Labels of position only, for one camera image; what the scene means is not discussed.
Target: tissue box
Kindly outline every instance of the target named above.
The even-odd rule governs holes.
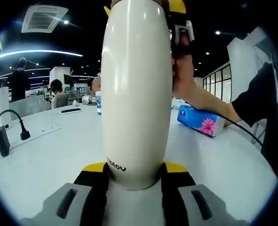
[[[215,114],[182,105],[179,109],[178,121],[201,133],[215,137],[224,128],[225,120]]]

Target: person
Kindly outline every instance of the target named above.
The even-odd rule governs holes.
[[[94,80],[91,84],[91,90],[93,92],[97,92],[97,91],[100,91],[100,87],[101,87],[101,74],[98,73],[98,76],[96,78],[94,78]]]
[[[54,93],[54,95],[64,94],[64,92],[63,92],[63,84],[58,79],[55,79],[55,80],[53,80],[51,82],[50,88],[51,88],[52,92]],[[51,100],[51,109],[54,109],[54,108],[56,108],[56,106],[55,106],[55,98],[52,98],[52,100]]]
[[[188,40],[181,41],[182,45],[189,45]],[[191,55],[177,57],[172,63],[174,96],[197,109],[219,113],[234,122],[243,120],[250,127],[261,119],[267,119],[262,154],[278,174],[278,105],[272,65],[265,63],[250,82],[248,90],[226,104],[192,81],[194,67]]]
[[[25,90],[30,89],[29,73],[25,72],[26,59],[22,57],[19,59],[16,71],[14,71],[8,78],[11,87],[11,101],[25,99]]]

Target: ceiling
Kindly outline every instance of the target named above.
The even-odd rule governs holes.
[[[21,33],[24,17],[31,5],[54,5],[68,8],[63,17],[69,24],[60,22],[52,33]],[[27,53],[0,58],[0,75],[12,72],[9,69],[20,57],[26,57],[27,69],[71,67],[72,75],[96,76],[100,72],[101,50],[107,14],[103,7],[108,0],[96,1],[19,1],[9,3],[0,17],[0,54],[25,49],[52,49],[83,55],[76,57],[55,53]],[[204,77],[229,60],[226,46],[234,37],[244,38],[256,23],[249,15],[248,4],[238,1],[187,1],[185,16],[172,13],[172,23],[184,19],[192,22],[195,35],[193,53],[196,77]],[[34,71],[36,77],[48,76],[48,70]]]

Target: white table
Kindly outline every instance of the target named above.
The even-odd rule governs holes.
[[[0,197],[18,219],[31,218],[42,202],[65,183],[73,183],[86,165],[105,161],[101,118],[96,106],[56,115],[72,106],[24,117],[35,133],[53,125],[62,129],[32,140],[0,156]],[[277,179],[261,153],[232,128],[215,138],[177,122],[172,110],[165,160],[184,165],[197,184],[204,184],[227,206],[235,219],[251,222],[271,194]],[[7,131],[19,139],[20,126]],[[164,225],[160,183],[142,191],[127,191],[110,183],[104,225]]]

